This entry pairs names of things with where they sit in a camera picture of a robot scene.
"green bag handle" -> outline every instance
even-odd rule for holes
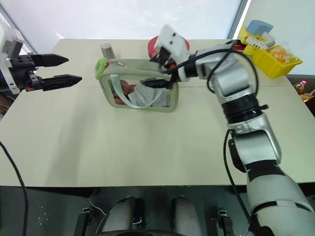
[[[144,106],[136,106],[134,105],[132,102],[130,102],[124,95],[124,91],[123,91],[123,88],[122,88],[122,84],[120,83],[120,79],[119,79],[119,75],[110,75],[110,79],[112,81],[112,85],[113,85],[113,88],[115,90],[115,93],[118,95],[118,97],[128,106],[132,107],[132,108],[137,108],[137,109],[140,109],[140,108],[145,108],[145,107],[149,107],[151,106],[160,96],[161,94],[163,93],[163,91],[165,90],[164,88],[157,88],[157,92],[156,92],[156,95],[155,95],[155,98],[147,103],[146,105]]]

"yellow crate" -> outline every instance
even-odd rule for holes
[[[258,49],[252,54],[252,61],[271,79],[277,78],[282,75],[287,75],[296,65],[303,62],[302,60],[297,59],[294,62],[282,64],[272,55],[270,55],[268,51]]]

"beige table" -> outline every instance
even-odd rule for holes
[[[38,75],[81,75],[75,87],[23,92],[0,122],[0,139],[27,186],[226,185],[222,160],[226,122],[204,81],[182,83],[178,107],[157,113],[110,106],[94,78],[100,44],[118,58],[146,58],[146,40],[61,40],[70,59]],[[191,40],[193,50],[223,43]],[[259,71],[261,104],[282,148],[282,168],[297,182],[315,181],[315,120],[285,77]],[[246,176],[229,160],[236,184]],[[0,185],[19,185],[0,152]]]

